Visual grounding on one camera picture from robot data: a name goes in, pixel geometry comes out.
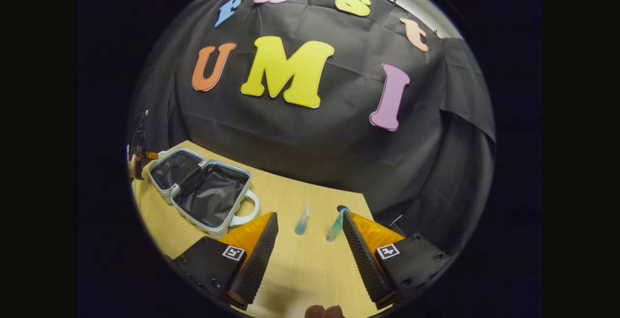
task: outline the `wooden table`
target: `wooden table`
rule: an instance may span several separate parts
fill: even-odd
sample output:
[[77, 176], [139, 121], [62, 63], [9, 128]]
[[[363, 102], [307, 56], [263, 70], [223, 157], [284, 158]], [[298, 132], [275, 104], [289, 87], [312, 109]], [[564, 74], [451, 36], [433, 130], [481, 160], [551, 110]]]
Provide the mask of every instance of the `wooden table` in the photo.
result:
[[[205, 159], [228, 162], [252, 172], [250, 189], [261, 201], [259, 216], [267, 212], [278, 213], [279, 233], [273, 253], [254, 303], [248, 306], [246, 314], [301, 318], [306, 308], [313, 304], [325, 308], [340, 305], [349, 318], [379, 312], [366, 292], [344, 233], [341, 232], [332, 243], [325, 240], [338, 215], [336, 207], [339, 205], [372, 219], [361, 193], [287, 179], [226, 159], [189, 141], [178, 146], [194, 150]], [[150, 164], [142, 172], [144, 180], [133, 183], [135, 199], [159, 249], [175, 258], [207, 234], [164, 201], [150, 181], [149, 167]], [[308, 202], [308, 227], [302, 236], [297, 236], [295, 226]], [[252, 202], [245, 199], [237, 215], [247, 215], [253, 208]]]

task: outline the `small suitcase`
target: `small suitcase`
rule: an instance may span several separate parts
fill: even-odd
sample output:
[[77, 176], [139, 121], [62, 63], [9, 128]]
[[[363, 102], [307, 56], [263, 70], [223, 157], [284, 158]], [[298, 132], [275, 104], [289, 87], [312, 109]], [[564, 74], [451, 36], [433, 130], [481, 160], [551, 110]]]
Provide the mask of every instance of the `small suitcase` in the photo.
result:
[[[229, 226], [243, 225], [259, 213], [259, 199], [249, 189], [252, 173], [215, 159], [205, 160], [188, 148], [162, 151], [149, 168], [153, 185], [170, 205], [199, 229], [218, 239]], [[249, 197], [254, 210], [235, 216]]]

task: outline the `yellow letter m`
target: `yellow letter m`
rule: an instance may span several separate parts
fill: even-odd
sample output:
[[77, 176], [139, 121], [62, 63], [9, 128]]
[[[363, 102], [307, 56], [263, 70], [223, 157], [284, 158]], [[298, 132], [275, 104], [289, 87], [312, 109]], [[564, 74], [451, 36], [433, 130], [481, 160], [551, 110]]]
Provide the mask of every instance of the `yellow letter m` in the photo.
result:
[[299, 106], [319, 107], [319, 80], [325, 61], [328, 56], [334, 55], [334, 47], [319, 41], [309, 41], [287, 60], [282, 39], [277, 36], [257, 38], [254, 44], [258, 50], [248, 81], [241, 85], [241, 93], [261, 96], [265, 91], [261, 84], [264, 71], [272, 98], [275, 98], [293, 77], [291, 86], [284, 91], [284, 99]]

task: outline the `black fabric backdrop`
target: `black fabric backdrop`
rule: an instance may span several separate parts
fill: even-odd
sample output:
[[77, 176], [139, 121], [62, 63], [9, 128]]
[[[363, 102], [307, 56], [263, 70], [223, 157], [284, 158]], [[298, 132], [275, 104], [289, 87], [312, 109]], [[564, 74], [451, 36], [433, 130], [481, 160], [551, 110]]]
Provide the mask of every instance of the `black fabric backdrop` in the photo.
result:
[[[138, 81], [128, 142], [148, 109], [144, 145], [150, 150], [189, 139], [256, 168], [361, 192], [378, 221], [389, 224], [402, 214], [396, 224], [406, 234], [419, 231], [448, 254], [459, 252], [484, 208], [495, 151], [489, 95], [467, 44], [434, 36], [388, 0], [370, 0], [368, 16], [339, 11], [334, 0], [242, 0], [214, 28], [228, 1], [195, 0], [157, 42]], [[430, 51], [409, 43], [401, 17], [427, 33]], [[281, 38], [288, 58], [310, 40], [334, 47], [319, 83], [319, 108], [289, 104], [282, 95], [241, 93], [261, 36]], [[195, 91], [200, 49], [226, 42], [237, 47], [219, 82]], [[216, 59], [217, 52], [206, 76]], [[394, 132], [368, 120], [383, 91], [384, 62], [411, 80]]]

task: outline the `fingertip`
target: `fingertip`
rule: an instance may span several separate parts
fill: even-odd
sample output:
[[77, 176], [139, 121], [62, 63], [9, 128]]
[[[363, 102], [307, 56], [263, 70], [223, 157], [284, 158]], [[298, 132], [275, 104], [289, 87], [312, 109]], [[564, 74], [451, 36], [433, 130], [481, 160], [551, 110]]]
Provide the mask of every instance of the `fingertip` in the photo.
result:
[[342, 309], [339, 305], [333, 305], [325, 310], [323, 318], [344, 318], [342, 315]]
[[312, 305], [306, 309], [304, 318], [321, 318], [323, 312], [325, 312], [325, 307], [321, 305]]

